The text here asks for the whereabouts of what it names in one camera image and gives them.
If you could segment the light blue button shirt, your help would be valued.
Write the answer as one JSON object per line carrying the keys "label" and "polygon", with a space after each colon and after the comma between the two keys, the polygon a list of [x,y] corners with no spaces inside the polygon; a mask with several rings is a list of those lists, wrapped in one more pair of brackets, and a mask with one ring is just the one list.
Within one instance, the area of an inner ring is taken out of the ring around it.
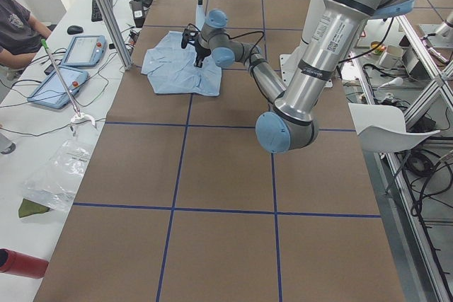
{"label": "light blue button shirt", "polygon": [[219,95],[222,69],[211,56],[195,66],[196,51],[192,45],[181,47],[182,32],[171,30],[148,49],[142,62],[145,75],[156,94],[196,93],[204,96]]}

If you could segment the blue teach pendant far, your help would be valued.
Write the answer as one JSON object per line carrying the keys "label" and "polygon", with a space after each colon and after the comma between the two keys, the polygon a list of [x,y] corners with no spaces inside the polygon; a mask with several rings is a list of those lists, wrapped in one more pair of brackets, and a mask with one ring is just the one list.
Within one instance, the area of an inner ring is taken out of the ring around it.
{"label": "blue teach pendant far", "polygon": [[61,61],[61,65],[89,68],[97,65],[105,54],[104,35],[75,35]]}

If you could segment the blue teach pendant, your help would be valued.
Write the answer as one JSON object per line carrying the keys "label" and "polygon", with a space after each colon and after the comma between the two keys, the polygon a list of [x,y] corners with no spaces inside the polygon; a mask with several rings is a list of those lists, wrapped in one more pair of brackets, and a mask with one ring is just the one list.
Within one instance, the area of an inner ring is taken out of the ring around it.
{"label": "blue teach pendant", "polygon": [[[87,80],[88,72],[69,66],[61,66],[59,70],[68,89],[76,95],[79,92],[79,86]],[[53,71],[27,97],[27,101],[47,108],[61,109],[69,102],[69,97],[56,71]]]}
{"label": "blue teach pendant", "polygon": [[97,65],[105,54],[104,35],[75,35],[61,61],[61,65],[89,68]]}

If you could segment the black computer mouse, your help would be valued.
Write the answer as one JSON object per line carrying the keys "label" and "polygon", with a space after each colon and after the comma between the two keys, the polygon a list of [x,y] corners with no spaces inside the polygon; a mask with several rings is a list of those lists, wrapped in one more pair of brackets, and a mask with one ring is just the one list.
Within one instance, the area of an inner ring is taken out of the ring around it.
{"label": "black computer mouse", "polygon": [[71,25],[67,28],[68,35],[76,35],[80,34],[84,31],[84,29],[79,25]]}

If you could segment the reacher grabber stick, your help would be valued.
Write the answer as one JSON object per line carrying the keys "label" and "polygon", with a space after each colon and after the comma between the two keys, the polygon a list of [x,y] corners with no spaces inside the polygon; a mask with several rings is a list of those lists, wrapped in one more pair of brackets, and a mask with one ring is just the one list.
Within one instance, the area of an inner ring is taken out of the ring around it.
{"label": "reacher grabber stick", "polygon": [[47,46],[46,40],[41,39],[41,44],[44,47],[45,52],[47,53],[47,56],[51,62],[51,65],[54,67],[54,71],[56,72],[56,74],[63,86],[63,89],[65,90],[66,94],[68,95],[71,106],[73,107],[73,110],[75,112],[74,116],[70,119],[70,123],[69,123],[69,127],[70,127],[70,130],[72,131],[73,136],[74,137],[76,136],[76,127],[75,126],[78,122],[88,120],[91,122],[91,125],[93,126],[93,128],[97,129],[97,124],[96,124],[95,118],[92,115],[86,114],[80,110],[80,107],[76,103],[76,101],[72,95],[72,92],[69,90],[69,87],[66,84],[66,82],[63,78],[63,75],[62,75],[61,71],[59,70],[59,67],[57,66],[57,63],[52,55],[52,52],[50,51],[49,47]]}

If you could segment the blue teach pendant near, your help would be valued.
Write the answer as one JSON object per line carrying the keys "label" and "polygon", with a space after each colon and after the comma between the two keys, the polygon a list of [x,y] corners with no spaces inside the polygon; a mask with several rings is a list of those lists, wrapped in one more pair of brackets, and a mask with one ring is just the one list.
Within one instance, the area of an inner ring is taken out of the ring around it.
{"label": "blue teach pendant near", "polygon": [[[59,70],[68,89],[76,95],[79,92],[79,86],[87,80],[88,72],[69,66],[61,66]],[[27,97],[27,101],[47,108],[61,109],[69,102],[69,97],[56,71],[53,71]]]}

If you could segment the seated person grey shirt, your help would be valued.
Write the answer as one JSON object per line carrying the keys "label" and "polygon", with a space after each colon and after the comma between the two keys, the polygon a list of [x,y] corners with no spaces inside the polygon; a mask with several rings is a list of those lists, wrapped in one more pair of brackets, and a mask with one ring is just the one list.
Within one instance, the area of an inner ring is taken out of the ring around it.
{"label": "seated person grey shirt", "polygon": [[1,65],[24,69],[52,31],[16,0],[1,0]]}

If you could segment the white box container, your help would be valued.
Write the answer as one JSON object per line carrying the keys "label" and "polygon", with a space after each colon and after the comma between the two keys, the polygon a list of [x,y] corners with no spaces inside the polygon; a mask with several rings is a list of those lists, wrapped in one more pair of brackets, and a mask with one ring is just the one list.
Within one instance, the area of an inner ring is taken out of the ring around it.
{"label": "white box container", "polygon": [[403,48],[388,45],[379,58],[378,65],[383,69],[392,69],[401,61],[404,53]]}

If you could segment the clear plastic bag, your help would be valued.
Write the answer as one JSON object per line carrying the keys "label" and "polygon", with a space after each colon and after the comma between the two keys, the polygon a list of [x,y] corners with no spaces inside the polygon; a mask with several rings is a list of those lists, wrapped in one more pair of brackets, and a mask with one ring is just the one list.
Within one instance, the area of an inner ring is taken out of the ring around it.
{"label": "clear plastic bag", "polygon": [[94,145],[66,140],[24,183],[25,199],[67,213],[86,172]]}

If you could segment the white curved plastic sheet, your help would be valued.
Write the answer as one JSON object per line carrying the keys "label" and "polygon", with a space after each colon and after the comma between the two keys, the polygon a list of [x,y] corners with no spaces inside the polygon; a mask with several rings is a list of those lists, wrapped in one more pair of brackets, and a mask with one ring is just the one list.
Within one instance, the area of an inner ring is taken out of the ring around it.
{"label": "white curved plastic sheet", "polygon": [[363,151],[396,153],[415,148],[440,130],[423,133],[406,131],[403,112],[390,105],[349,103],[355,130]]}

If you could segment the green cloth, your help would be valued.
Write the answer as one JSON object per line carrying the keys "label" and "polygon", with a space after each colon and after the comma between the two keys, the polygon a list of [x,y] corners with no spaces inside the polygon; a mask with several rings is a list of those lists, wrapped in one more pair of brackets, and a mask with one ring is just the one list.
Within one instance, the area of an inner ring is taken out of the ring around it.
{"label": "green cloth", "polygon": [[21,205],[18,208],[18,217],[22,219],[36,214],[44,214],[49,211],[50,211],[49,207],[23,198]]}

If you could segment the red cylinder bottle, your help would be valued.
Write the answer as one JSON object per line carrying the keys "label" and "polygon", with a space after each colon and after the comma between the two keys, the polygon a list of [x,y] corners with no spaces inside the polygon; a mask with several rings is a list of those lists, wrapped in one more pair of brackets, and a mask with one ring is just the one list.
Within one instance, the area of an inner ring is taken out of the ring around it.
{"label": "red cylinder bottle", "polygon": [[1,249],[1,273],[41,279],[48,265],[47,260],[5,248]]}

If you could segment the grey aluminium frame post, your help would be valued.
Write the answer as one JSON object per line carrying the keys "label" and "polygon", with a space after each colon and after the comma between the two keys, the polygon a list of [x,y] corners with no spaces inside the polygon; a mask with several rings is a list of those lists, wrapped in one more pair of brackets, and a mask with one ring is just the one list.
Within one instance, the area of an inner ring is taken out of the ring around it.
{"label": "grey aluminium frame post", "polygon": [[113,41],[122,65],[125,70],[129,70],[132,67],[132,59],[126,48],[119,26],[115,19],[113,6],[110,5],[109,0],[96,0],[96,2],[101,10],[103,21],[108,29],[110,38]]}

